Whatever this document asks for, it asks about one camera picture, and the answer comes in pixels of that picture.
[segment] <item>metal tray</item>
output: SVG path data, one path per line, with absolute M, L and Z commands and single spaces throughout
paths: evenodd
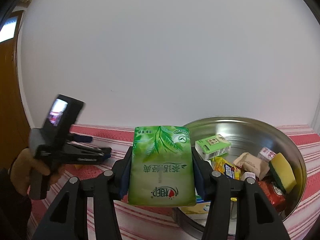
M 276 153 L 281 152 L 292 167 L 297 185 L 286 195 L 287 208 L 279 215 L 285 221 L 296 209 L 306 187 L 307 171 L 299 149 L 284 133 L 267 123 L 239 116 L 208 117 L 188 123 L 185 127 L 190 131 L 193 146 L 196 140 L 211 135 L 221 134 L 225 137 L 231 142 L 231 150 L 225 159 L 231 163 L 244 152 L 257 156 L 263 147 Z M 230 210 L 229 235 L 234 236 L 236 204 L 231 202 Z M 173 209 L 173 218 L 187 233 L 201 239 L 206 223 L 205 219 L 193 220 L 179 208 Z

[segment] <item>green box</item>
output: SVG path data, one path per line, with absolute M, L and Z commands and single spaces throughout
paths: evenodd
M 128 203 L 151 207 L 196 204 L 191 142 L 187 128 L 135 128 Z
M 231 143 L 220 134 L 196 141 L 196 150 L 204 160 L 229 152 Z

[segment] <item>red wrapper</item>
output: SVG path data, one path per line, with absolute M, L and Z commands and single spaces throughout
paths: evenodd
M 275 182 L 258 181 L 259 186 L 277 212 L 281 212 L 287 205 L 283 192 L 276 186 Z

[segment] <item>heart logo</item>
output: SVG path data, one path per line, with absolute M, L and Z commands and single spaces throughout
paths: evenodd
M 170 189 L 170 192 L 169 192 L 169 197 L 173 197 L 174 196 L 174 192 L 172 189 Z

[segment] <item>human hand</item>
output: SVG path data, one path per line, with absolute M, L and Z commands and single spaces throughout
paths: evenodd
M 42 175 L 50 175 L 49 167 L 41 160 L 36 160 L 30 153 L 29 149 L 24 149 L 18 155 L 11 168 L 10 180 L 16 191 L 25 196 L 30 186 L 30 173 L 35 169 Z M 51 175 L 50 184 L 56 183 L 65 171 L 64 165 L 57 172 Z

